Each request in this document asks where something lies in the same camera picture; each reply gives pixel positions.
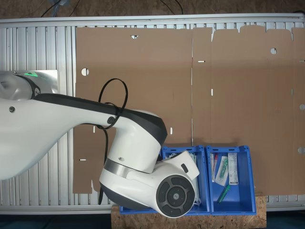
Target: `blue storage crate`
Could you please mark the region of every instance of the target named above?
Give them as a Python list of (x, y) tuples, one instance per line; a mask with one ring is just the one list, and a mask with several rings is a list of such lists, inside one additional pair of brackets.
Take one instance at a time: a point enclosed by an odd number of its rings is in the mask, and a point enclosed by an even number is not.
[[(224, 190), (215, 182), (212, 182), (212, 168), (210, 153), (218, 153), (218, 161), (215, 169), (215, 177), (220, 166), (221, 157), (228, 153), (237, 153), (238, 185), (231, 185), (223, 201), (218, 204), (217, 200)], [(252, 163), (248, 146), (237, 147), (206, 147), (208, 164), (208, 180), (210, 187), (210, 202), (212, 215), (256, 215), (254, 183), (252, 175)]]
[[(198, 189), (199, 189), (199, 197), (200, 197), (200, 205), (194, 205), (192, 209), (186, 213), (186, 216), (198, 216), (198, 215), (210, 215), (210, 200), (209, 200), (209, 189), (208, 189), (208, 179), (207, 179), (207, 171), (205, 164), (205, 153), (203, 146), (193, 146), (193, 147), (166, 147), (162, 148), (162, 158), (165, 159), (169, 157), (172, 153), (181, 153), (184, 150), (187, 150), (189, 153), (193, 153), (197, 155), (197, 166), (199, 169), (199, 176), (197, 179)], [(125, 208), (120, 206), (121, 214), (141, 214), (141, 213), (157, 213), (152, 208), (146, 210), (131, 210), (129, 208)]]

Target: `metal plate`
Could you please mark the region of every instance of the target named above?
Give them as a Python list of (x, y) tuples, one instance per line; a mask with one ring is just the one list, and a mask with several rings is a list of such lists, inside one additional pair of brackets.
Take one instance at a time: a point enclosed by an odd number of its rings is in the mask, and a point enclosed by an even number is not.
[[(57, 70), (58, 92), (75, 96), (76, 27), (238, 29), (304, 28), (303, 14), (213, 14), (142, 17), (73, 17), (0, 20), (0, 71)], [(20, 176), (0, 182), (0, 214), (110, 213), (98, 194), (73, 194), (73, 131)], [(305, 209), (305, 195), (269, 196), (267, 210)]]

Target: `cardboard sheet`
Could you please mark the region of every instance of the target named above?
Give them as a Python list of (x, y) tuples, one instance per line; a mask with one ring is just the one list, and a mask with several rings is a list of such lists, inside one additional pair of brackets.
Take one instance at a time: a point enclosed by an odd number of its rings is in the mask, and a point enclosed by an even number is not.
[[(216, 30), (213, 41), (212, 28), (77, 28), (76, 36), (77, 97), (97, 101), (120, 78), (127, 108), (164, 120), (164, 145), (190, 146), (193, 119), (193, 145), (249, 145), (254, 185), (266, 195), (305, 193), (305, 29), (293, 28), (293, 39), (261, 26)], [(121, 106), (124, 97), (111, 82), (102, 102)], [(74, 193), (91, 193), (91, 180), (99, 190), (104, 147), (101, 130), (74, 129)]]
[[(190, 146), (192, 35), (190, 30), (77, 28), (76, 96), (97, 101), (104, 84), (119, 78), (128, 87), (126, 108), (161, 117), (168, 132), (165, 145)], [(89, 70), (87, 76), (81, 74), (83, 68)], [(102, 102), (122, 106), (124, 98), (123, 84), (113, 81)], [(91, 193), (91, 179), (94, 190), (100, 190), (104, 147), (102, 130), (93, 133), (92, 126), (83, 125), (74, 129), (74, 193)]]
[(305, 193), (304, 32), (292, 41), (289, 30), (244, 26), (211, 41), (211, 28), (194, 29), (194, 144), (249, 145), (254, 185), (267, 195)]

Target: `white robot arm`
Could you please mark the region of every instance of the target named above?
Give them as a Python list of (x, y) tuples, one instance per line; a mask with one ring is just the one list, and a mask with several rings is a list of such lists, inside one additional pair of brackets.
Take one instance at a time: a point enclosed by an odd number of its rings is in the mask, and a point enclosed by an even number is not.
[[(31, 100), (0, 99), (0, 179), (36, 164), (79, 124), (109, 125), (117, 108), (61, 94)], [(156, 164), (167, 132), (161, 118), (124, 109), (100, 177), (113, 202), (132, 209), (152, 207), (164, 216), (186, 214), (194, 203), (192, 179), (199, 175), (188, 152)]]

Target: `cardboard hole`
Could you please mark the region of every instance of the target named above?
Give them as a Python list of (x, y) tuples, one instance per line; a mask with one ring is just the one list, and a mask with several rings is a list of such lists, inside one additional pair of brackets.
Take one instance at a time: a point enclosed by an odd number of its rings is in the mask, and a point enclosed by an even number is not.
[(89, 69), (88, 69), (88, 68), (83, 68), (83, 69), (81, 70), (81, 74), (82, 74), (83, 76), (89, 75)]
[(277, 54), (277, 49), (276, 49), (276, 48), (272, 48), (272, 49), (271, 49), (271, 54), (273, 54), (273, 55), (274, 55), (274, 54)]

